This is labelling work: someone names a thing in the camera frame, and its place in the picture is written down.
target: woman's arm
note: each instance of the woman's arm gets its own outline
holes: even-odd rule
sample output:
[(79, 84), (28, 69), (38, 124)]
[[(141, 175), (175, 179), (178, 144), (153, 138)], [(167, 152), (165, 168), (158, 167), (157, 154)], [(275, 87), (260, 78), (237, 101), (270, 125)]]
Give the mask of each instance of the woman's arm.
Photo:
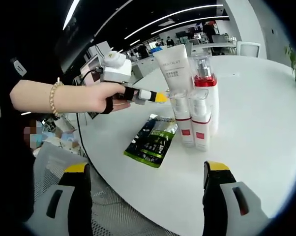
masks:
[[(21, 80), (10, 93), (14, 108), (18, 111), (51, 113), (50, 91), (53, 85)], [(106, 98), (116, 93), (125, 93), (125, 87), (115, 83), (100, 83), (93, 86), (59, 86), (54, 95), (54, 105), (59, 113), (103, 112)], [(126, 101), (114, 100), (113, 111), (130, 106)]]

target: ceiling light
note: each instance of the ceiling light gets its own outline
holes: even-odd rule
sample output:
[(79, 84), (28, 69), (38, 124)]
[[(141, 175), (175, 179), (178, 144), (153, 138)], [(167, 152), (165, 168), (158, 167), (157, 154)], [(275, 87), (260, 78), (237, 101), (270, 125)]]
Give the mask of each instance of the ceiling light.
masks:
[(24, 115), (28, 115), (28, 114), (30, 114), (31, 112), (25, 112), (25, 113), (21, 113), (21, 115), (22, 116), (24, 116)]
[(76, 9), (76, 7), (77, 7), (79, 1), (80, 1), (80, 0), (74, 0), (73, 3), (72, 3), (72, 5), (70, 6), (70, 9), (69, 9), (69, 11), (68, 11), (68, 13), (67, 13), (67, 16), (66, 16), (66, 19), (65, 19), (65, 23), (64, 23), (64, 26), (63, 26), (63, 30), (66, 28), (66, 26), (67, 26), (67, 24), (69, 23), (71, 17), (73, 16), (74, 11), (75, 11), (75, 9)]
[(189, 23), (189, 22), (192, 22), (192, 21), (200, 21), (200, 20), (213, 19), (213, 18), (229, 18), (229, 17), (228, 16), (212, 16), (212, 17), (204, 17), (204, 18), (194, 19), (194, 20), (190, 20), (190, 21), (184, 21), (184, 22), (177, 23), (175, 25), (171, 25), (171, 26), (165, 27), (163, 29), (157, 30), (157, 31), (155, 31), (155, 32), (153, 32), (151, 34), (155, 34), (155, 33), (158, 33), (160, 31), (172, 28), (174, 26), (182, 25), (182, 24)]
[(131, 43), (130, 46), (134, 45), (135, 43), (138, 43), (140, 39), (136, 40), (135, 42)]
[(164, 23), (162, 23), (162, 24), (159, 24), (158, 26), (160, 26), (160, 27), (164, 27), (164, 26), (171, 25), (171, 24), (173, 24), (173, 23), (175, 23), (175, 21), (172, 20), (172, 19), (169, 19), (168, 21), (166, 21), (166, 22), (164, 22)]
[(118, 10), (116, 10), (103, 24), (102, 26), (98, 29), (97, 33), (95, 33), (94, 37), (96, 38), (97, 35), (100, 33), (100, 31), (103, 29), (103, 27), (106, 26), (106, 24), (119, 12), (121, 11), (124, 7), (126, 7), (128, 4), (130, 4), (133, 0), (128, 0), (126, 3), (124, 3)]
[(144, 29), (144, 28), (146, 28), (146, 27), (148, 27), (148, 26), (151, 26), (152, 24), (154, 24), (154, 23), (156, 23), (156, 22), (158, 22), (158, 21), (161, 21), (161, 20), (163, 20), (163, 19), (166, 19), (166, 18), (168, 18), (168, 17), (170, 17), (170, 16), (173, 16), (173, 15), (176, 15), (176, 14), (180, 14), (180, 13), (185, 12), (185, 11), (191, 11), (191, 10), (196, 10), (196, 9), (201, 9), (201, 8), (207, 8), (207, 7), (217, 7), (217, 6), (223, 6), (223, 4), (215, 4), (215, 5), (207, 5), (207, 6), (196, 6), (196, 7), (192, 7), (192, 8), (189, 8), (189, 9), (182, 10), (182, 11), (177, 11), (177, 12), (172, 13), (172, 14), (170, 14), (170, 15), (164, 16), (164, 17), (162, 17), (162, 18), (160, 18), (160, 19), (158, 19), (158, 20), (155, 20), (155, 21), (153, 21), (153, 22), (150, 22), (149, 24), (147, 24), (147, 25), (141, 27), (140, 29), (138, 29), (138, 30), (132, 32), (130, 35), (128, 35), (128, 36), (125, 37), (124, 39), (128, 39), (130, 36), (136, 34), (138, 31), (141, 31), (142, 29)]

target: cosmetic bottle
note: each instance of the cosmetic bottle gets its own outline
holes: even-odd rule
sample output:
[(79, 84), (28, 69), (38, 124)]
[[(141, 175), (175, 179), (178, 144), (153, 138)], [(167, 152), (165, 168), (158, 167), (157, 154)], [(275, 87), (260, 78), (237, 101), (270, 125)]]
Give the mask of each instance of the cosmetic bottle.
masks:
[(170, 93), (170, 100), (173, 107), (182, 143), (186, 147), (194, 146), (192, 129), (192, 118), (189, 112), (188, 97), (186, 90), (174, 90)]
[(210, 145), (211, 112), (207, 108), (207, 89), (194, 89), (189, 94), (194, 142), (197, 149), (208, 151)]
[(217, 78), (213, 74), (209, 56), (195, 55), (192, 57), (195, 89), (207, 89), (207, 104), (211, 111), (210, 133), (214, 135), (219, 126), (219, 93)]

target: beaded bracelet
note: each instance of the beaded bracelet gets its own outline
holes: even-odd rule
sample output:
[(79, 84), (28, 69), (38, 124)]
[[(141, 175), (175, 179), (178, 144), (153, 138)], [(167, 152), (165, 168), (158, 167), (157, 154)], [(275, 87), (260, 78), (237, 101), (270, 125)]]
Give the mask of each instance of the beaded bracelet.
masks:
[(59, 81), (59, 78), (58, 78), (58, 81), (53, 85), (53, 87), (52, 87), (52, 89), (50, 91), (50, 107), (51, 107), (51, 111), (55, 115), (55, 117), (57, 117), (57, 118), (60, 118), (61, 115), (56, 111), (56, 108), (55, 108), (55, 105), (54, 105), (54, 94), (55, 94), (56, 89), (59, 86), (62, 86), (62, 85), (64, 85), (64, 84), (61, 81)]

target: green snack bag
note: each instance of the green snack bag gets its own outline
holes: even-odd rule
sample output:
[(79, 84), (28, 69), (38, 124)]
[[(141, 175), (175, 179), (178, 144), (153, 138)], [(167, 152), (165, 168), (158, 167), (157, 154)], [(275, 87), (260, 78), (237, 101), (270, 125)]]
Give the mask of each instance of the green snack bag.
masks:
[(159, 168), (165, 157), (178, 125), (174, 118), (151, 114), (124, 155), (149, 166)]

